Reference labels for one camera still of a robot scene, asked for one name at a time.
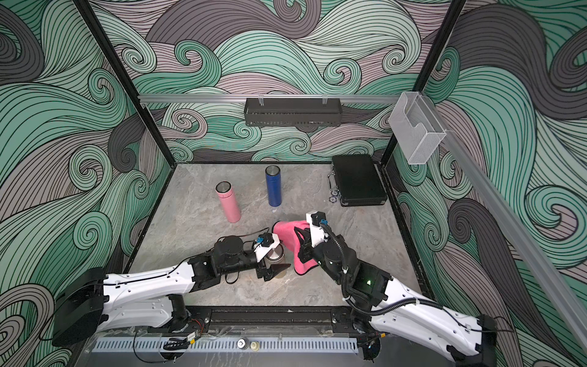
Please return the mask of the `pink microfiber cloth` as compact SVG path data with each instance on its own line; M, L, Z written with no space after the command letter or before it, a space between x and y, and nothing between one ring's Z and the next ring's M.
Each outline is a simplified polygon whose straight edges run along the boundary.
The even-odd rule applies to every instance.
M276 233L284 247L293 253L293 268L298 275L305 275L318 266L311 255L303 255L303 260L299 257L303 245L310 241L310 225L306 221L278 221L273 225L272 232Z

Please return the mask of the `blue thermos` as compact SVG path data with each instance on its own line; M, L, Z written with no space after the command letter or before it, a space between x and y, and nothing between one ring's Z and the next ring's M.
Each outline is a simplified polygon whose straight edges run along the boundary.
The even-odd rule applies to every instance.
M265 169L265 179L269 205L272 207L281 206L281 168L277 165L267 166Z

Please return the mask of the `gold thermos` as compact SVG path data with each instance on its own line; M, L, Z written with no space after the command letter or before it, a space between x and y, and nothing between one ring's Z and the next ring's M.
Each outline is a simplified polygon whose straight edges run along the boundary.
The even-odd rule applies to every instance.
M285 262L285 255L284 255L284 247L282 245L278 245L274 250L270 251L265 259L269 260L271 263L286 263ZM277 278L283 278L286 272L279 275Z

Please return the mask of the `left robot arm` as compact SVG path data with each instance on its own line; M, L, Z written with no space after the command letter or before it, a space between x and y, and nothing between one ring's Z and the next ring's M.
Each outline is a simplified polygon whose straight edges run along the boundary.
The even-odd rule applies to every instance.
M264 281L272 280L288 267L264 264L280 244L278 235L268 232L246 249L240 237L229 235L212 249L165 269L132 274L89 269L57 296L50 342L68 347L99 331L139 326L180 332L189 319L184 295L216 286L224 275L247 270L255 270Z

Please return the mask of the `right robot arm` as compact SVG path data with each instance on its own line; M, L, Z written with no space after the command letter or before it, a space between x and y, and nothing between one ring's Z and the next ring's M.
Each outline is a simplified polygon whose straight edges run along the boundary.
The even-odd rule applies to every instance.
M322 235L294 228L301 263L314 261L341 287L365 348L386 334L426 347L457 366L497 364L497 325L487 315L472 317L408 288L380 268L357 258L344 238L325 226Z

